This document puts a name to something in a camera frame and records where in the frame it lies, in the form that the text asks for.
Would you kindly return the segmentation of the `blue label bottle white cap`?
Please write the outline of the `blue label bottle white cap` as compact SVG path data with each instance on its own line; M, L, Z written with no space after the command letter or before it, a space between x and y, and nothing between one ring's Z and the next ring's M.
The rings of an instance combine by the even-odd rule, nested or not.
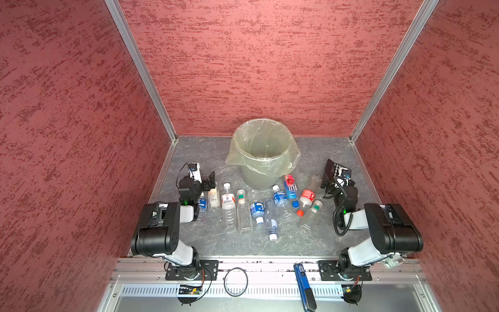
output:
M205 215L207 213L207 200L205 198L204 193L201 194L198 200L198 208L199 208L199 213L197 221L203 222L205 220Z

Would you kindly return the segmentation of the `orange white label bottle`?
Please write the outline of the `orange white label bottle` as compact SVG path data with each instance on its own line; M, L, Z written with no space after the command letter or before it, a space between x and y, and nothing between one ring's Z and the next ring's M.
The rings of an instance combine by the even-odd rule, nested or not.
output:
M217 185L208 191L207 205L210 210L218 209L221 206L220 195Z

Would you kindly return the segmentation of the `red white label water bottle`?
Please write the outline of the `red white label water bottle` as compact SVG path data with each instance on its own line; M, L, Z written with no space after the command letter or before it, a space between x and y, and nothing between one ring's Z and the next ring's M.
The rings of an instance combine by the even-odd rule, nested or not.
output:
M230 183L224 183L222 191L222 214L228 232L235 231L237 226L237 211L235 195Z

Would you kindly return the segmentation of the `red label red cap bottle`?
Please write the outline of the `red label red cap bottle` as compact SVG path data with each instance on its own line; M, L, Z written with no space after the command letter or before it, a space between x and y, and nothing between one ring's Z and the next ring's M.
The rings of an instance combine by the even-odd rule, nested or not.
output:
M299 198L299 208L296 214L299 217L304 216L306 210L312 206L315 198L317 197L317 192L320 189L322 184L322 178L319 175L313 175L309 179L309 183L307 187L303 190L300 198Z

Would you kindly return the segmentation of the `clear bottle green ring cap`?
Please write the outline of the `clear bottle green ring cap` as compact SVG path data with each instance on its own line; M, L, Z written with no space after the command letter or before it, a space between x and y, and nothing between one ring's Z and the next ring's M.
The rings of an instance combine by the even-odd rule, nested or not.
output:
M321 200L315 200L312 206L307 210L300 222L300 229L302 231L312 232L313 228L320 220L320 210L323 208Z

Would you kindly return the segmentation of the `small blue label bottle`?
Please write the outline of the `small blue label bottle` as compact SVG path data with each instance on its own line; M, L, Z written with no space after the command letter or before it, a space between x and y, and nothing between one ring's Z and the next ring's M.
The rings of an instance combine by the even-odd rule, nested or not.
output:
M262 202L262 198L257 191L250 192L250 214L252 218L255 220L257 225L263 225L265 223L265 208Z

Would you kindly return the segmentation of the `blue pink label bottle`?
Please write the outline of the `blue pink label bottle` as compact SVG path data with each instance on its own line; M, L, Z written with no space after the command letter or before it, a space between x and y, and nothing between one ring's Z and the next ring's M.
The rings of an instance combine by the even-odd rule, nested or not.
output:
M296 185L296 180L292 175L285 176L285 195L290 201L293 208L299 208L300 204L298 202L298 188Z

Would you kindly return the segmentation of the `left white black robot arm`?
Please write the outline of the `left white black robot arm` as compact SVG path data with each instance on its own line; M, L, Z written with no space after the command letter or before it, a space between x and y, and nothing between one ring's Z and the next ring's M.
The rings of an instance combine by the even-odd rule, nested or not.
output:
M203 181L186 175L178 181L177 202L156 201L146 204L131 239L132 254L165 260L166 280L215 280L218 261L201 260L195 247L179 238L181 224L200 219L203 211L200 206L201 195L215 185L214 172Z

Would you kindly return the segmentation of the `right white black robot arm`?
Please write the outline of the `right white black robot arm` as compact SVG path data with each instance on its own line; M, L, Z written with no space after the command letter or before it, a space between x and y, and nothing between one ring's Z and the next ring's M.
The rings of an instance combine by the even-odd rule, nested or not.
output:
M333 226L339 237L353 230L370 234L362 243L342 250L333 269L340 279L359 278L378 261L422 251L422 235L400 204L371 203L357 209L357 189L351 185L335 187L333 200Z

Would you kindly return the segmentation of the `grey bin with plastic liner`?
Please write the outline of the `grey bin with plastic liner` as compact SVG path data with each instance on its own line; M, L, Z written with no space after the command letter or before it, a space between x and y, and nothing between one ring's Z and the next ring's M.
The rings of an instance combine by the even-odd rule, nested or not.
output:
M268 189L289 175L300 157L300 148L284 124L258 118L235 130L226 165L240 168L243 181L251 188Z

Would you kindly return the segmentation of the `black calculator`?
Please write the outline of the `black calculator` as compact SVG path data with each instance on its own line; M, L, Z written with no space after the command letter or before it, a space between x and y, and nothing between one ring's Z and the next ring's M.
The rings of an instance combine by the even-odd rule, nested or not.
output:
M325 189L330 181L334 181L335 176L340 176L343 170L343 165L333 162L331 159L326 161L322 183L320 188Z

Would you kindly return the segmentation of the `right small circuit board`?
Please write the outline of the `right small circuit board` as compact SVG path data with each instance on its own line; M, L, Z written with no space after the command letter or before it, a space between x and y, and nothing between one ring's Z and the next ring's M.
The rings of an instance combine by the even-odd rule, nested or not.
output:
M354 294L358 294L360 292L361 292L360 285L350 285L350 286L343 287L343 295L344 296L354 295Z

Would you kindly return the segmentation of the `small circuit board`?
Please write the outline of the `small circuit board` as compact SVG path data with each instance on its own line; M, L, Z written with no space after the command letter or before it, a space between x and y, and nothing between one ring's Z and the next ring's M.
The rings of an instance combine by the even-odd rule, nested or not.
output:
M361 292L360 285L350 285L350 286L343 287L343 295L344 296L354 295L354 294L358 294L360 292Z
M203 287L201 285L180 285L178 295L200 296L203 294Z

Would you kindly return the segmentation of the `left small circuit board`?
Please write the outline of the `left small circuit board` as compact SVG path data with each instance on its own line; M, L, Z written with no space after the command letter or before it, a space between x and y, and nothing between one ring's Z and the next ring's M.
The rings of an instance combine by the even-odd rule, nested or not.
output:
M180 285L178 295L200 296L203 294L203 287L201 285Z

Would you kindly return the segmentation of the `blue black handheld tool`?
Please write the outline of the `blue black handheld tool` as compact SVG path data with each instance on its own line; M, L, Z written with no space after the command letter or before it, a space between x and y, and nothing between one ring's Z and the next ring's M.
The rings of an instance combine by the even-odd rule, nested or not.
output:
M300 298L304 310L307 312L314 312L317 310L317 303L314 298L313 291L309 285L304 266L301 263L294 264L294 272L298 282L300 291Z

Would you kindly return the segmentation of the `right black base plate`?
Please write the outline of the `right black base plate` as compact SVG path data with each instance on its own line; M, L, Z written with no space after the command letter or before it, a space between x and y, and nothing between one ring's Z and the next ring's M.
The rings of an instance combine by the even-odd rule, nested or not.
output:
M368 267L353 266L337 260L320 260L317 262L320 278L323 282L370 282L372 275Z

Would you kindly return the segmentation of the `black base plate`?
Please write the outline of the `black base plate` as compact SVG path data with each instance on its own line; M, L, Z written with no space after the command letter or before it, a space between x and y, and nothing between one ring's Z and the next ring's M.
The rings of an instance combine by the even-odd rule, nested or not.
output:
M337 260L320 260L317 262L320 278L323 282L370 282L372 275L368 267L353 266Z
M195 281L215 280L218 275L217 260L199 260L198 263L189 266L179 266L169 263L165 266L166 281Z

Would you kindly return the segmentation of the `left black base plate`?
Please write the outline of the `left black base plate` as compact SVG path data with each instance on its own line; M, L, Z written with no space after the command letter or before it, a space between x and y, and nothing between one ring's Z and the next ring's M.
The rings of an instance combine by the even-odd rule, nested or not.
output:
M215 280L218 275L217 260L199 260L198 263L189 266L179 266L169 263L165 266L166 281L195 281Z

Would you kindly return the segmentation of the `aluminium front rail frame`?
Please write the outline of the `aluminium front rail frame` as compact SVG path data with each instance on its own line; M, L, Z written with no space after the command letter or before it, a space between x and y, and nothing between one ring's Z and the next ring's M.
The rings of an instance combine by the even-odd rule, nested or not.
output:
M122 258L115 267L100 311L305 311L294 264L304 266L316 311L439 311L440 305L415 259L369 267L370 282L323 282L317 262L325 257L203 257L217 260L215 280L166 281L165 262ZM200 296L178 295L180 285L201 285ZM343 295L343 287L361 292Z

